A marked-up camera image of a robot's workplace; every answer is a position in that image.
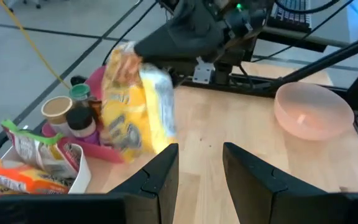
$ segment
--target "bottle cap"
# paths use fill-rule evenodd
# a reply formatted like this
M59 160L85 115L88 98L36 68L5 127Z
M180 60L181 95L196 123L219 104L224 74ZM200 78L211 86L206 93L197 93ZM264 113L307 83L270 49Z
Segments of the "bottle cap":
M86 100L91 95L91 88L85 83L74 85L70 89L70 97L75 101Z

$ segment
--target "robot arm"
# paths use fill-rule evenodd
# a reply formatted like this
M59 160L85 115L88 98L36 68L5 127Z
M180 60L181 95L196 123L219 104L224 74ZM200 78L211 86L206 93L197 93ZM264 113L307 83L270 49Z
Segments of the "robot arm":
M273 2L230 1L223 7L222 0L179 0L173 18L138 42L134 50L145 62L192 75L197 57L213 63L229 48L258 35Z

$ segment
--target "pink basket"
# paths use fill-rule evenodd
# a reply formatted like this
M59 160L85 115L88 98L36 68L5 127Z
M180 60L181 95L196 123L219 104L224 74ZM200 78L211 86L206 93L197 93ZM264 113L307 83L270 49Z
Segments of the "pink basket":
M85 81L85 83L88 84L91 88L91 94L97 97L97 99L101 99L101 83L105 69L105 66L99 67L92 73L92 75L87 79L87 81ZM54 135L56 135L55 131L50 127L48 123L45 123L44 126L42 126L42 134L45 137L53 137ZM124 162L120 153L112 147L97 146L72 138L65 138L64 141L71 141L75 144L80 145L83 148L84 154L86 156L102 159L113 163Z

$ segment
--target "gray floor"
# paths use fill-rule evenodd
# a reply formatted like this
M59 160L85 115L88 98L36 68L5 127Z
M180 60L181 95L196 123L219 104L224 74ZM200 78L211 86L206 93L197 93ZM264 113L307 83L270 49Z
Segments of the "gray floor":
M53 69L58 74L70 72L66 77L66 80L69 80L73 75L89 76L100 66L107 51L114 44L113 40L131 26L154 1L143 0L132 14L111 33L106 34L107 39L98 43L97 37L105 34L136 2L136 0L49 0L42 1L42 8L36 9L35 5L29 1L28 5L17 3L14 11L25 27L92 35L78 37L29 31L31 39ZM358 0L355 0L354 5L358 8ZM349 21L351 21L349 23L351 39L355 41L358 39L358 14L350 7L347 10ZM139 40L145 37L163 24L165 18L164 10L159 7L153 8L151 13L126 38ZM55 81L20 31L9 27L12 25L14 25L13 22L0 6L0 121L5 118L16 118ZM259 40L255 55L268 55L284 47L281 44ZM293 48L275 56L272 60L265 60L261 63L298 68L336 49L328 47L321 54ZM79 64L71 71L73 68L71 65L75 62ZM331 80L337 86L349 86L358 76L358 55L337 65L336 68L327 69ZM67 90L59 85L45 99L66 94ZM31 128L43 120L40 105L45 99L21 121L21 126L28 124Z

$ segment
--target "metal rod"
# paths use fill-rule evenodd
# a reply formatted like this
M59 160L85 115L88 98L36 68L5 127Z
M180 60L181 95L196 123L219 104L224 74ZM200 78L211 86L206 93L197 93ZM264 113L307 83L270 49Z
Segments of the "metal rod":
M275 81L270 89L276 90L283 84L297 82L356 54L358 54L358 41Z

